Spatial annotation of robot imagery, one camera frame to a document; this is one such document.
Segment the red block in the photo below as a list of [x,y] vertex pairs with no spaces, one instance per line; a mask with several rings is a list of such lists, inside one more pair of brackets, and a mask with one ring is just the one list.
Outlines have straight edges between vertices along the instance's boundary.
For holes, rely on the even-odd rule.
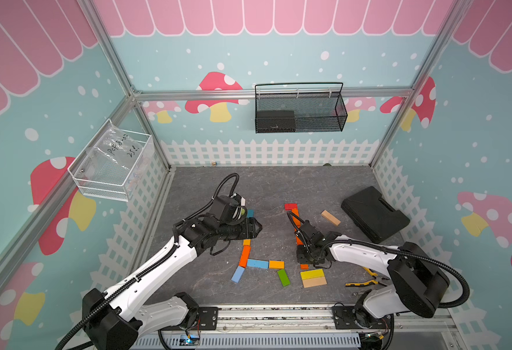
[[292,211],[294,209],[298,209],[298,204],[285,204],[286,211]]

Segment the green block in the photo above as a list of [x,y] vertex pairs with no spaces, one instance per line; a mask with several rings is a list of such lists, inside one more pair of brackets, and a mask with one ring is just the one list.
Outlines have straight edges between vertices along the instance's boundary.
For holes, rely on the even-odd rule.
[[285,269],[278,270],[277,274],[278,274],[278,277],[279,277],[283,287],[289,286],[291,284],[290,279],[289,279]]

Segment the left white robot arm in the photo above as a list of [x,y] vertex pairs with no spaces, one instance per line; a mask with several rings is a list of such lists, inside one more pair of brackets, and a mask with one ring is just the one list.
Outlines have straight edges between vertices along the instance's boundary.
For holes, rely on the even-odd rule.
[[216,244],[255,239],[263,229],[248,217],[244,198],[236,192],[240,176],[232,173],[219,183],[212,199],[201,209],[179,220],[171,227],[167,244],[119,283],[104,292],[92,289],[83,298],[83,315],[62,340],[65,349],[80,331],[88,342],[79,349],[130,349],[146,332],[148,315],[142,310],[150,296],[174,274],[204,252],[216,256]]

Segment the orange long block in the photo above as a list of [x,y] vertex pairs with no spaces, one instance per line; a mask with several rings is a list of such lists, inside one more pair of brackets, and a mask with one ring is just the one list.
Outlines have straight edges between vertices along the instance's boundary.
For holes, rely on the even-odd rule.
[[239,261],[239,266],[241,266],[242,268],[247,268],[248,260],[250,258],[250,251],[251,251],[251,246],[250,245],[244,245],[243,246],[243,250],[242,250],[242,253],[241,253],[241,258],[240,258],[240,261]]

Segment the light blue block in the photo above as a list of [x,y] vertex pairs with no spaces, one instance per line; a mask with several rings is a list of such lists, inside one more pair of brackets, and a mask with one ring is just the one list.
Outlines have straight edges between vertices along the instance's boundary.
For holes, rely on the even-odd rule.
[[240,282],[241,277],[242,277],[244,272],[245,272],[245,268],[239,265],[236,268],[236,270],[234,272],[234,275],[232,275],[231,281],[238,284]]

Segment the blue long block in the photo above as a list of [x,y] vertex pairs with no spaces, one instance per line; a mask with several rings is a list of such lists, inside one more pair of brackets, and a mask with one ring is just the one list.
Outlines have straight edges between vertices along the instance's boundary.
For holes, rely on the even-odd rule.
[[266,261],[266,260],[256,260],[256,259],[248,259],[247,267],[269,269],[269,261]]

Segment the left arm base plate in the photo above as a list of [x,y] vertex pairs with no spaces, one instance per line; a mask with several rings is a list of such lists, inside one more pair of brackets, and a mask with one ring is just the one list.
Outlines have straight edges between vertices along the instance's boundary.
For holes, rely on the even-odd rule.
[[181,330],[194,332],[198,330],[216,330],[218,323],[218,307],[199,307],[194,314],[189,312],[179,325],[169,326],[165,330]]

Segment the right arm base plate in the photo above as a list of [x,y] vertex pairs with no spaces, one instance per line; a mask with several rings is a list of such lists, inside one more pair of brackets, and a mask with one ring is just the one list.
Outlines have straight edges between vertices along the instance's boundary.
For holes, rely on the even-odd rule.
[[361,307],[336,304],[331,311],[337,330],[388,330],[391,325],[390,316],[377,319]]

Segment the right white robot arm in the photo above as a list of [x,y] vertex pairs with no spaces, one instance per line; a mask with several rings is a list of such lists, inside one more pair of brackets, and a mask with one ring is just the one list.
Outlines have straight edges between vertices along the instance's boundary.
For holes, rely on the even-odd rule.
[[387,279],[383,288],[361,294],[355,305],[340,307],[358,328],[370,329],[385,317],[401,313],[431,318],[438,309],[456,308],[470,297],[466,278],[430,258],[415,243],[386,246],[333,231],[324,235],[291,211],[287,217],[301,241],[299,263],[314,268],[324,268],[326,263],[350,263],[368,269],[374,277]]

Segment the tan long block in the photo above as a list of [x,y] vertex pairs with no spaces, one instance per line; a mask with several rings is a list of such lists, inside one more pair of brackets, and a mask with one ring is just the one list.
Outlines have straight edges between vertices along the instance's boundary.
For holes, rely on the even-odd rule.
[[332,223],[334,226],[339,226],[341,224],[341,221],[327,210],[324,210],[321,213],[321,216],[325,218],[329,223]]

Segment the small orange-yellow block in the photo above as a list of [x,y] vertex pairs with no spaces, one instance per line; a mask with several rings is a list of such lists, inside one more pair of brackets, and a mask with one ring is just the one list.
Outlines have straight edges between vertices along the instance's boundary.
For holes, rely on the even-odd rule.
[[270,269],[276,269],[276,270],[282,270],[282,269],[285,268],[285,263],[283,261],[270,260],[269,261],[269,268]]

